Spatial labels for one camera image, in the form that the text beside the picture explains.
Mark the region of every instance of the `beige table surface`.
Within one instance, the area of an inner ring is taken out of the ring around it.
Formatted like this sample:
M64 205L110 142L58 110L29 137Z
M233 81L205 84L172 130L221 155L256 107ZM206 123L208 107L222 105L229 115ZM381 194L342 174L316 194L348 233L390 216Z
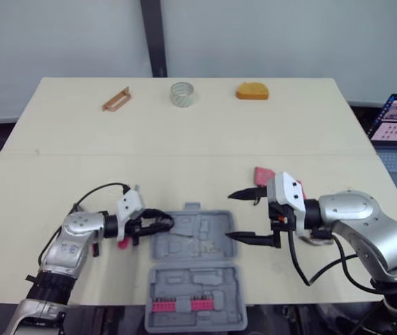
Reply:
M262 78L269 100L239 100L249 79L185 79L198 101L170 102L178 78L44 78L3 152L37 154L255 156L372 154L333 79ZM132 100L101 106L124 87Z
M268 233L267 204L228 200L232 191L251 186L256 165L286 170L304 183L308 197L349 188L376 197L384 212L397 220L397 190L377 156L0 156L0 302L17 303L35 275L37 255L63 221L76 199L109 181L139 184L148 207L181 210L184 202L201 202L203 209L228 209L236 229ZM88 210L114 213L119 189L98 192L85 202ZM312 276L339 257L334 246L314 247L297 241L301 266ZM344 277L340 267L307 288L297 276L287 249L238 244L234 260L241 268L248 304L357 302L379 299L362 292ZM128 250L107 240L101 256L89 258L71 302L76 304L144 304L147 273L154 265L149 238ZM367 284L369 275L358 260L349 261L352 275Z
M267 79L268 101L235 98L243 79L187 79L198 94L192 107L169 102L178 79L45 78L0 154L0 302L17 303L35 275L36 258L72 203L110 181L139 184L148 207L228 209L238 230L268 231L267 204L228 200L251 187L259 165L286 170L308 197L355 188L375 196L397 220L397 190L336 83L330 79ZM100 107L130 86L133 99L117 112ZM118 189L86 201L115 212ZM353 287L340 267L311 288L282 249L238 244L248 304L357 302L379 299ZM333 246L297 241L307 276L338 258ZM79 304L144 304L153 266L149 238L122 251L104 241L89 258L71 299ZM351 260L355 278L369 275Z

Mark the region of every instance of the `gray plastic toolbox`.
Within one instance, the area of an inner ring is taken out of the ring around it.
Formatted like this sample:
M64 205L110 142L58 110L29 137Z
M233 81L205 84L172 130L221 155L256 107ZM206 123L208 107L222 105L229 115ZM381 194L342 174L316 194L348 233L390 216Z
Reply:
M170 212L175 226L155 234L149 272L145 328L150 333L243 330L246 306L238 268L231 260L236 243L229 211L201 211L188 202Z

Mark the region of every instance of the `white curtain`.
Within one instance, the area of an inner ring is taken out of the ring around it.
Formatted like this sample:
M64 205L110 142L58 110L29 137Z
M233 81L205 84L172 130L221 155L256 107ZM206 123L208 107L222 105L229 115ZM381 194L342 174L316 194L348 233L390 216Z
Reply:
M0 122L42 77L151 77L139 1L0 0Z
M333 77L346 99L381 104L397 93L395 0L163 0L163 19L170 77Z

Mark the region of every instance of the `black pole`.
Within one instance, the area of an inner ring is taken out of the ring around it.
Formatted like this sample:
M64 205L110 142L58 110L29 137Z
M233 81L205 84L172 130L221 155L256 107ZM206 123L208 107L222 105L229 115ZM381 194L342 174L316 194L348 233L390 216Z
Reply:
M167 77L161 0L140 0L145 38L149 48L151 74L153 77Z

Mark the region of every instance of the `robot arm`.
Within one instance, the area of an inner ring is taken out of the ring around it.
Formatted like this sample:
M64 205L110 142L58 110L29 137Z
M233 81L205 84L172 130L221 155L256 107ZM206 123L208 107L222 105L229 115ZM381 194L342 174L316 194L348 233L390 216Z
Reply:
M154 223L142 228L141 217L147 215L138 192L134 190L125 192L117 203L117 209L117 215L78 211L65 218L59 236L41 262L37 277L27 277L33 285L15 310L5 335L63 334L68 300L91 245L104 238L121 241L125 236L134 237L135 244L139 236L169 230L173 226L172 221L171 225ZM147 211L152 218L172 219L157 209Z
M280 248L280 232L288 232L289 236L295 232L313 245L332 243L332 233L336 233L353 247L376 288L383 292L397 288L397 222L381 211L373 197L359 191L344 191L324 195L319 200L305 200L300 184L286 172L276 174L266 188L248 188L229 196L240 200L261 197L268 197L273 234L232 232L227 234L229 237L247 244ZM397 295L384 296L384 303L397 316Z

